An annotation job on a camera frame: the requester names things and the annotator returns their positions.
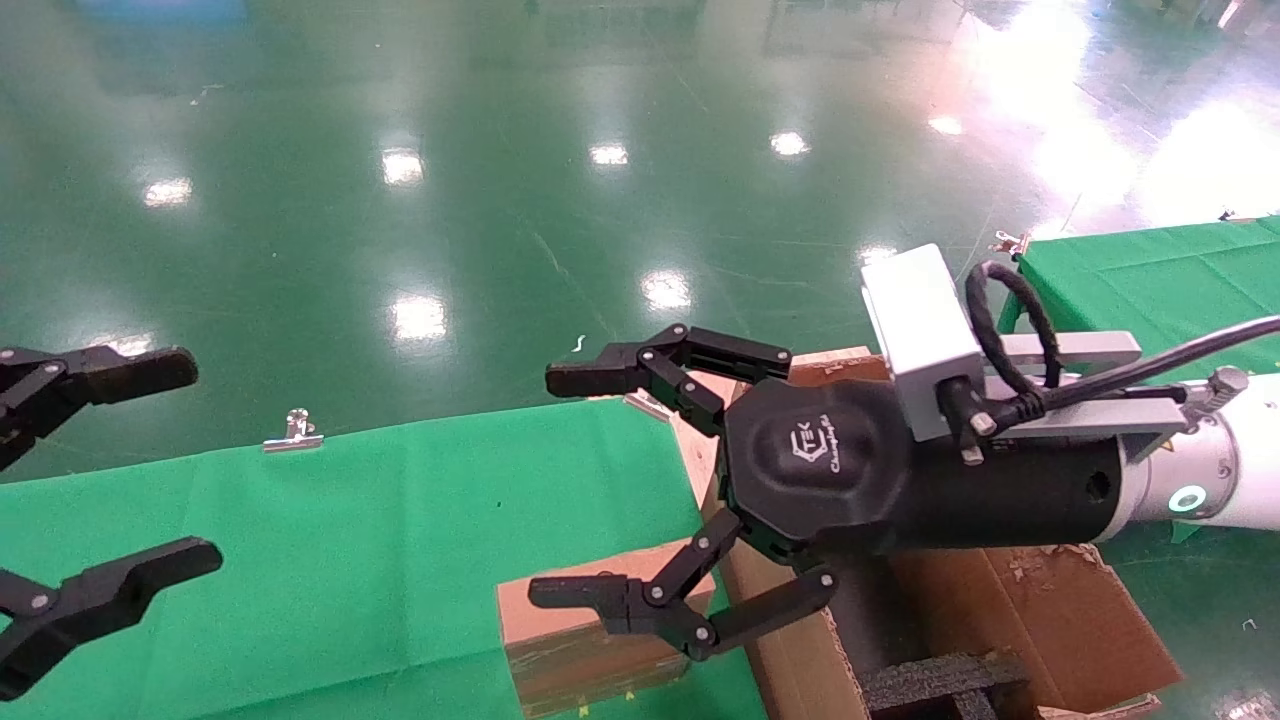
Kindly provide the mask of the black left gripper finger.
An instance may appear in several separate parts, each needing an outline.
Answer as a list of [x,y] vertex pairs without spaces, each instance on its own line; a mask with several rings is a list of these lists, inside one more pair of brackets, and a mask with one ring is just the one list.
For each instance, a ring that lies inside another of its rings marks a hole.
[[90,405],[109,405],[193,386],[198,365],[182,347],[125,356],[106,346],[50,354],[1,351],[1,469],[24,457]]
[[1,698],[19,700],[81,646],[140,624],[156,594],[223,564],[212,542],[186,537],[86,568],[56,587],[4,569]]

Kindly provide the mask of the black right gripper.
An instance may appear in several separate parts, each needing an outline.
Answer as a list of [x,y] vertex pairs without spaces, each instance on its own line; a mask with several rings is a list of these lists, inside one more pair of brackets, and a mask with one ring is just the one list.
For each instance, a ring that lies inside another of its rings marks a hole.
[[[535,577],[529,601],[590,609],[611,635],[654,635],[701,662],[819,612],[838,588],[818,564],[710,616],[696,611],[690,593],[745,532],[769,557],[1076,544],[1117,511],[1114,438],[1000,441],[968,465],[948,437],[916,441],[886,383],[792,386],[792,360],[780,346],[673,324],[589,363],[548,365],[557,398],[643,389],[703,436],[722,433],[722,495],[735,512],[713,515],[650,580]],[[692,372],[756,386],[726,409]]]

